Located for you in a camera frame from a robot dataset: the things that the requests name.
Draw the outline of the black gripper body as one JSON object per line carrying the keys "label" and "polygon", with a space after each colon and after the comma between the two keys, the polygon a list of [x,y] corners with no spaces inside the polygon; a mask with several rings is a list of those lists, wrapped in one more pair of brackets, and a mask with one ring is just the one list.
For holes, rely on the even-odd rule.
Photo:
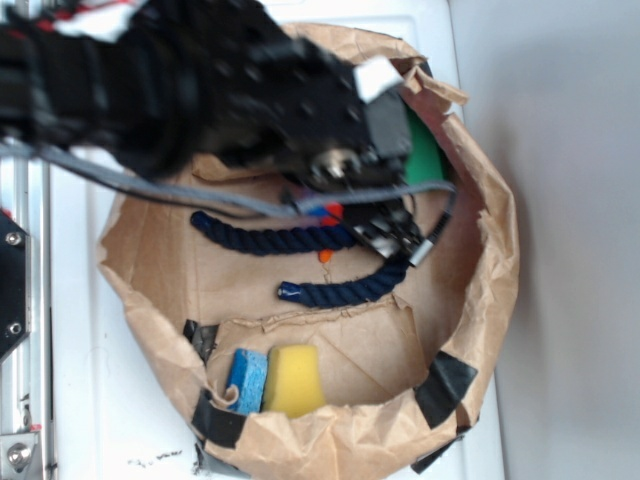
{"label": "black gripper body", "polygon": [[305,38],[219,44],[219,158],[320,191],[395,185],[411,132],[391,61],[346,62]]}

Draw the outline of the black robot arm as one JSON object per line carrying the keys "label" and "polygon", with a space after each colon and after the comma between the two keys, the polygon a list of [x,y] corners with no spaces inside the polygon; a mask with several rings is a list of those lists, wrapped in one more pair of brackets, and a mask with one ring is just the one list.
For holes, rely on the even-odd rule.
{"label": "black robot arm", "polygon": [[75,31],[83,4],[1,26],[1,130],[33,145],[87,144],[146,179],[197,154],[319,188],[382,186],[412,151],[394,85],[294,38],[256,1],[146,1],[112,40]]}

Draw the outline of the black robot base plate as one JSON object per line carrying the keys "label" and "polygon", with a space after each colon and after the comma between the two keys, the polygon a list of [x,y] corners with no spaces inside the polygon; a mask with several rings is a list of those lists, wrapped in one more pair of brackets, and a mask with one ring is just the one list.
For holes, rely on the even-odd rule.
{"label": "black robot base plate", "polygon": [[31,330],[30,235],[1,209],[1,363]]}

